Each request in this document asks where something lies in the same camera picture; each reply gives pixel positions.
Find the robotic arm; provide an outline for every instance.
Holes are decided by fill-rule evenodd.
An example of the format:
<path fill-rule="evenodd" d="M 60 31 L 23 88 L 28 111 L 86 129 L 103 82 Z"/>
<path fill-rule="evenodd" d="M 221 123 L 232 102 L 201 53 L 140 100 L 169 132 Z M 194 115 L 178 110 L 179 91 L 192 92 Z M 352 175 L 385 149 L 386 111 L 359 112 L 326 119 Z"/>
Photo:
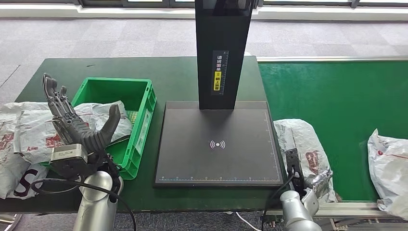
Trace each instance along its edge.
<path fill-rule="evenodd" d="M 280 201 L 286 221 L 286 231 L 321 231 L 321 227 L 313 221 L 319 210 L 318 197 L 327 193 L 328 183 L 333 171 L 326 169 L 319 175 L 309 176 L 304 180 L 296 149 L 286 152 L 289 176 L 293 175 L 292 183 L 295 190 L 282 193 Z"/>
<path fill-rule="evenodd" d="M 119 123 L 119 107 L 112 105 L 103 128 L 93 131 L 75 112 L 66 96 L 66 87 L 62 86 L 58 92 L 57 81 L 48 74 L 44 74 L 42 84 L 53 114 L 52 123 L 66 144 L 53 149 L 50 165 L 65 180 L 42 179 L 33 182 L 31 188 L 38 193 L 64 193 L 78 186 L 66 191 L 49 192 L 37 188 L 36 184 L 49 180 L 75 185 L 75 180 L 81 180 L 80 183 L 88 187 L 79 188 L 83 196 L 74 231 L 111 231 L 123 180 L 119 176 L 121 168 L 113 162 L 105 148 L 110 144 Z"/>

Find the wireless charging symbol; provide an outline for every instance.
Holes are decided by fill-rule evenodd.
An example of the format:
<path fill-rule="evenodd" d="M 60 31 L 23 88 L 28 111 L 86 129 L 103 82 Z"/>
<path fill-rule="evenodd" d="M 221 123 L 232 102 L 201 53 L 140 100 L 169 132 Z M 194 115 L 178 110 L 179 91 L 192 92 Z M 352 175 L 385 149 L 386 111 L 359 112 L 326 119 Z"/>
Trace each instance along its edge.
<path fill-rule="evenodd" d="M 220 148 L 224 149 L 225 148 L 225 141 L 221 141 L 221 142 L 211 141 L 210 142 L 210 148 L 214 149 L 215 147 L 220 147 Z"/>

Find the black platform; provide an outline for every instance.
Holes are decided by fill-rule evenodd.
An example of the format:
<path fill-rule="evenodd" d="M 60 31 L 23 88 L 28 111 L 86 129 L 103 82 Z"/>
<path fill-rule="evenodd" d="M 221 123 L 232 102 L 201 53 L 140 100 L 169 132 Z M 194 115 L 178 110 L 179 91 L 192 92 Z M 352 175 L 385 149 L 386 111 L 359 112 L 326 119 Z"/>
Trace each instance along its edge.
<path fill-rule="evenodd" d="M 266 102 L 236 102 L 235 110 L 166 103 L 155 186 L 282 183 Z"/>

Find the bag on conveyor belt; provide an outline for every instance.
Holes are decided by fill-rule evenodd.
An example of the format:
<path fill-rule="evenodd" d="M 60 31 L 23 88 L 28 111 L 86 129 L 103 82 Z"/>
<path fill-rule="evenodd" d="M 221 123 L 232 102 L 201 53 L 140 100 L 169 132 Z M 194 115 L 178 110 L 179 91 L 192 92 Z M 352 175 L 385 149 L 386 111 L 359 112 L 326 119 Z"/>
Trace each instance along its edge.
<path fill-rule="evenodd" d="M 376 129 L 367 146 L 378 208 L 408 220 L 408 140 L 379 136 Z"/>
<path fill-rule="evenodd" d="M 320 144 L 313 127 L 301 119 L 281 119 L 273 122 L 280 153 L 286 166 L 285 152 L 296 148 L 299 154 L 300 165 L 304 177 L 317 176 L 323 171 L 330 169 L 329 160 Z M 333 179 L 329 180 L 328 189 L 319 198 L 320 203 L 337 202 L 333 188 Z"/>

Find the white cable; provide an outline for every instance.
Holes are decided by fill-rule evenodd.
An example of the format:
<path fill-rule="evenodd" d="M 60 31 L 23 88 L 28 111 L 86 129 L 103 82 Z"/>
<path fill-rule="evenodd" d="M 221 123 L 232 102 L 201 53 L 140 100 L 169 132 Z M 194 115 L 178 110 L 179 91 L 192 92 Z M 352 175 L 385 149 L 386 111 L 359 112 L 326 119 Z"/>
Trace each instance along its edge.
<path fill-rule="evenodd" d="M 247 223 L 249 226 L 251 226 L 252 229 L 254 229 L 255 231 L 261 231 L 261 230 L 255 228 L 253 225 L 251 225 L 248 221 L 246 221 L 245 219 L 243 219 L 243 218 L 240 216 L 240 214 L 239 214 L 238 212 L 235 212 L 235 213 L 238 215 L 238 217 L 239 217 L 241 220 L 243 220 L 245 223 Z"/>

